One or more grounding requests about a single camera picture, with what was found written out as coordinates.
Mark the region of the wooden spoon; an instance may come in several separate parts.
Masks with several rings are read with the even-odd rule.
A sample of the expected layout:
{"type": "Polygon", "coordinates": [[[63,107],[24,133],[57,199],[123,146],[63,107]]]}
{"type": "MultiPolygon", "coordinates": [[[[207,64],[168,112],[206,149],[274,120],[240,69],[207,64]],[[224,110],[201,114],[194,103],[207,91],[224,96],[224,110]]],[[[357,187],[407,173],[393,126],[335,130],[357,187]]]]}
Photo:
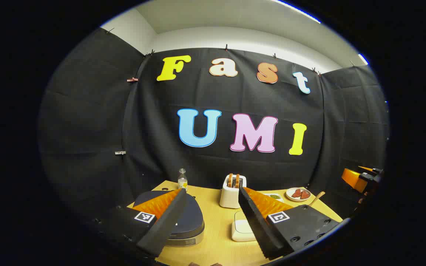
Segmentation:
{"type": "Polygon", "coordinates": [[[311,207],[318,199],[320,199],[323,195],[325,195],[325,191],[320,192],[316,197],[309,203],[309,206],[311,207]]]}

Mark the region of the black backdrop cloth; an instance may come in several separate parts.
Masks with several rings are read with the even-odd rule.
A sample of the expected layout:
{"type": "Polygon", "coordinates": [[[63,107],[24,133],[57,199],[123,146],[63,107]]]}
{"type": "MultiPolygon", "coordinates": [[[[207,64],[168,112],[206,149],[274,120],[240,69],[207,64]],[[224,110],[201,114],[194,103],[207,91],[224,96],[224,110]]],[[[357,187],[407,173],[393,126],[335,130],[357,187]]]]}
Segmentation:
{"type": "Polygon", "coordinates": [[[99,28],[55,71],[38,137],[49,180],[83,215],[129,204],[184,168],[189,188],[219,189],[239,173],[258,191],[325,191],[345,218],[359,193],[342,172],[384,168],[389,116],[368,66],[318,76],[242,50],[142,55],[99,28]]]}

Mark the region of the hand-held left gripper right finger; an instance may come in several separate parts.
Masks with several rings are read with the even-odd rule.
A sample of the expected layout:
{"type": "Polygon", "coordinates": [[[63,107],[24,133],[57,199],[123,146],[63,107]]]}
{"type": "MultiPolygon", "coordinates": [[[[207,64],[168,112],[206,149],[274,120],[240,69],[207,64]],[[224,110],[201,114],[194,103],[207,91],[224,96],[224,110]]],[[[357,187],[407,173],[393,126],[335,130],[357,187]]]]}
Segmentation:
{"type": "Polygon", "coordinates": [[[341,223],[309,205],[291,207],[247,187],[239,204],[265,258],[295,255],[326,239],[341,223]]]}

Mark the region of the silver black rice cooker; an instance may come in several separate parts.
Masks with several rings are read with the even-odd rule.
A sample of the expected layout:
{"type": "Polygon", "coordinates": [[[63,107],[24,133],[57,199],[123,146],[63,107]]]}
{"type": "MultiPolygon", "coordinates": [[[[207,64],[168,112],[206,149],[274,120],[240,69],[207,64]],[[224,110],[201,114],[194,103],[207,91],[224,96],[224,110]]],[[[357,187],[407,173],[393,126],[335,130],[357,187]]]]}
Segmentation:
{"type": "MultiPolygon", "coordinates": [[[[136,205],[156,198],[169,191],[147,191],[139,195],[135,201],[136,205]]],[[[176,221],[165,246],[192,246],[203,239],[205,229],[201,209],[191,195],[187,194],[186,205],[182,214],[176,221]]]]}

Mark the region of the small glass bottle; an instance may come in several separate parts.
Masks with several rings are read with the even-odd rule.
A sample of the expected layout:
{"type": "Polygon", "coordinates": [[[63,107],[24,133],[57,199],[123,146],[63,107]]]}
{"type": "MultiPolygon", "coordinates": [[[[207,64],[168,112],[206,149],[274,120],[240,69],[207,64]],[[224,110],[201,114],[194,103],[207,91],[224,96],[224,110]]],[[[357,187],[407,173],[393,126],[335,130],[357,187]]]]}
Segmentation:
{"type": "Polygon", "coordinates": [[[178,189],[182,188],[182,189],[187,191],[188,180],[187,180],[187,177],[186,177],[186,170],[185,169],[183,169],[183,168],[179,169],[179,177],[178,177],[177,182],[178,182],[178,184],[177,184],[178,189]]]}

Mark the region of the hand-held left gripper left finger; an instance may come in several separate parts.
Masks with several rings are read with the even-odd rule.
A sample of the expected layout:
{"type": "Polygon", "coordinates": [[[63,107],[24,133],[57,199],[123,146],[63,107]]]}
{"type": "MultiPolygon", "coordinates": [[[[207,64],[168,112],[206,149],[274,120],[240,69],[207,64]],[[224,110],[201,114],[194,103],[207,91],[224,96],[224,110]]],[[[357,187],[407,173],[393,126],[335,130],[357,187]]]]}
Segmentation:
{"type": "Polygon", "coordinates": [[[138,256],[156,258],[186,205],[183,188],[135,207],[115,207],[97,217],[97,232],[109,243],[138,256]]]}

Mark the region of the white round plate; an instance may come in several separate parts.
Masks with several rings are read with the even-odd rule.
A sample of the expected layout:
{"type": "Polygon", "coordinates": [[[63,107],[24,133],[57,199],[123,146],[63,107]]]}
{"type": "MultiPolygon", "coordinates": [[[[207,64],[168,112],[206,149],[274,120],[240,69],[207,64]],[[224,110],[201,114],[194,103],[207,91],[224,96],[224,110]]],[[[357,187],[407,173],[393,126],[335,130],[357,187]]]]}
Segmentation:
{"type": "Polygon", "coordinates": [[[293,187],[293,188],[289,188],[289,189],[287,189],[286,190],[286,192],[285,192],[285,195],[286,195],[286,197],[289,199],[289,200],[292,200],[292,201],[295,201],[295,202],[304,202],[304,201],[306,201],[306,200],[308,200],[310,197],[311,197],[311,192],[309,192],[310,193],[310,197],[308,198],[308,199],[293,199],[292,197],[291,197],[291,195],[295,192],[295,190],[296,189],[298,189],[299,187],[293,187]]]}

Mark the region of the white toaster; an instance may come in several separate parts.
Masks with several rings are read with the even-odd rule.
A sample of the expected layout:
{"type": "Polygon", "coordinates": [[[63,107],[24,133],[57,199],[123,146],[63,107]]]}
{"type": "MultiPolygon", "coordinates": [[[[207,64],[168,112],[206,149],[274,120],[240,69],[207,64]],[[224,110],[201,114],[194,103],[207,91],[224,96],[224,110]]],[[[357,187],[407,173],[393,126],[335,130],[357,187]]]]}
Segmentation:
{"type": "MultiPolygon", "coordinates": [[[[223,208],[231,208],[231,209],[238,209],[240,208],[239,204],[239,189],[241,187],[247,186],[247,180],[246,177],[243,175],[240,175],[240,186],[239,188],[229,188],[227,187],[228,183],[228,175],[225,177],[222,187],[222,192],[220,195],[220,206],[223,208]]],[[[233,174],[234,183],[236,179],[237,174],[233,174]]]]}

